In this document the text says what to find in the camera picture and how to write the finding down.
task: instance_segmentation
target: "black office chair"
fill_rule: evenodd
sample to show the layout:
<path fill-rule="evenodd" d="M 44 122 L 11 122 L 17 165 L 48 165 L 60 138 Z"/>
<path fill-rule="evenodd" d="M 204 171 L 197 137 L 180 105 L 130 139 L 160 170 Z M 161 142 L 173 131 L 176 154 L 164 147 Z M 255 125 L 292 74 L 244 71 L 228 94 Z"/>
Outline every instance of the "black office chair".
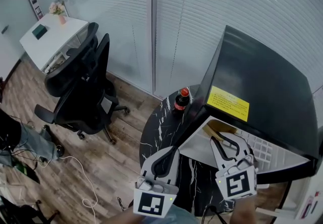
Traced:
<path fill-rule="evenodd" d="M 3 196 L 1 196 L 1 201 L 3 203 L 0 205 L 1 215 L 6 223 L 10 224 L 50 224 L 53 219 L 60 214 L 57 210 L 49 219 L 47 219 L 39 207 L 41 203 L 40 201 L 36 201 L 37 210 L 29 205 L 23 205 L 21 207 L 16 206 Z"/>
<path fill-rule="evenodd" d="M 118 106 L 116 90 L 106 77 L 110 38 L 105 34 L 96 47 L 95 33 L 98 25 L 89 25 L 88 35 L 81 46 L 70 52 L 69 57 L 58 69 L 48 74 L 45 86 L 53 96 L 60 96 L 54 112 L 36 105 L 35 114 L 47 123 L 55 123 L 73 132 L 80 139 L 86 134 L 104 131 L 109 142 L 115 144 L 107 131 L 114 111 L 130 110 Z"/>

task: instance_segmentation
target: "round table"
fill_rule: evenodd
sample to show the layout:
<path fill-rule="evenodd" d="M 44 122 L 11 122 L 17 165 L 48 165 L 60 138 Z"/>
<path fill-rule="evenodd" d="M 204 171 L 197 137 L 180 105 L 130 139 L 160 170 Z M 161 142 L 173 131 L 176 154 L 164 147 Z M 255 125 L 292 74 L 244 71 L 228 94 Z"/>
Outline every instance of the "round table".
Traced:
<path fill-rule="evenodd" d="M 191 98 L 190 103 L 192 103 L 198 87 L 199 85 L 188 87 Z M 140 141 L 141 166 L 146 158 L 159 149 L 175 144 L 175 139 L 173 138 L 182 125 L 184 118 L 172 115 L 175 98 L 179 92 L 180 90 L 165 98 L 150 115 Z M 180 155 L 176 181 L 179 192 L 174 204 L 194 213 L 195 216 L 203 216 L 208 205 L 216 206 L 218 212 L 232 211 L 233 202 L 223 200 L 216 184 L 217 171 L 218 169 L 214 167 Z M 208 211 L 206 215 L 213 215 L 213 213 Z"/>

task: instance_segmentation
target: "wooden floor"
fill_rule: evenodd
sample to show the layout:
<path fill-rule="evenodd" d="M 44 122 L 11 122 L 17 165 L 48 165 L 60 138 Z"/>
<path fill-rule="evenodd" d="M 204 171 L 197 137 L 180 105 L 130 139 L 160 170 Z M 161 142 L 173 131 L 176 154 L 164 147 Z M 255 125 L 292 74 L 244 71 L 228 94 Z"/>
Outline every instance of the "wooden floor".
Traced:
<path fill-rule="evenodd" d="M 97 223 L 120 212 L 117 198 L 122 198 L 123 205 L 133 199 L 133 187 L 138 174 L 139 144 L 141 132 L 153 109 L 159 101 L 133 86 L 108 75 L 115 83 L 117 96 L 121 105 L 126 105 L 131 112 L 126 117 L 122 112 L 114 113 L 110 134 L 117 140 L 111 146 L 103 133 L 78 136 L 60 126 L 51 125 L 59 141 L 66 149 L 66 155 L 78 158 L 90 180 L 93 182 L 99 203 L 95 207 Z M 7 83 L 1 108 L 7 113 L 19 117 L 23 123 L 32 121 L 36 130 L 45 124 L 37 118 L 33 110 L 40 104 L 53 110 L 57 98 L 46 92 L 44 76 L 28 57 L 24 57 Z M 34 162 L 25 160 L 30 166 Z M 6 169 L 10 184 L 24 184 L 32 200 L 40 199 L 43 212 L 50 216 L 56 209 L 61 215 L 57 223 L 93 223 L 93 213 L 82 205 L 82 199 L 94 201 L 90 184 L 85 180 L 79 164 L 71 159 L 51 162 L 46 168 L 38 167 L 36 173 L 41 185 L 29 180 L 15 170 Z M 276 184 L 262 190 L 257 204 L 264 208 L 274 209 L 281 201 L 286 184 Z M 269 223 L 271 218 L 258 215 L 259 221 Z"/>

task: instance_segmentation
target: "gray pants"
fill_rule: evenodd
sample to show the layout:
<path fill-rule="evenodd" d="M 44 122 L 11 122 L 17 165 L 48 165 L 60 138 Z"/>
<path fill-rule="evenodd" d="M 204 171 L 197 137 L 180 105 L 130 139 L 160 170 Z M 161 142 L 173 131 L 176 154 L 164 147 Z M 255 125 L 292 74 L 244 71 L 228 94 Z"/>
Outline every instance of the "gray pants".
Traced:
<path fill-rule="evenodd" d="M 23 149 L 30 150 L 33 157 L 44 157 L 48 161 L 50 159 L 57 160 L 56 145 L 51 141 L 50 134 L 42 129 L 38 134 L 34 129 L 27 125 L 21 125 L 20 142 L 12 152 L 13 155 L 22 152 Z M 0 164 L 13 166 L 9 151 L 4 150 L 0 153 Z"/>

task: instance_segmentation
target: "white desk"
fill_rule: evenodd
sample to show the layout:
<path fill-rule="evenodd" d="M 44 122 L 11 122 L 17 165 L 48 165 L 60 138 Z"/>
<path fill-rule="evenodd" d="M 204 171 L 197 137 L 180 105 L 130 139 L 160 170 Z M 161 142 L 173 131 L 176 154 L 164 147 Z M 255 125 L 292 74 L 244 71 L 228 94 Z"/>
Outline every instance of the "white desk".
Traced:
<path fill-rule="evenodd" d="M 57 15 L 46 14 L 20 39 L 25 51 L 41 71 L 88 24 L 87 21 L 65 18 L 66 23 L 61 25 Z M 39 24 L 45 26 L 47 32 L 37 40 L 32 31 Z"/>

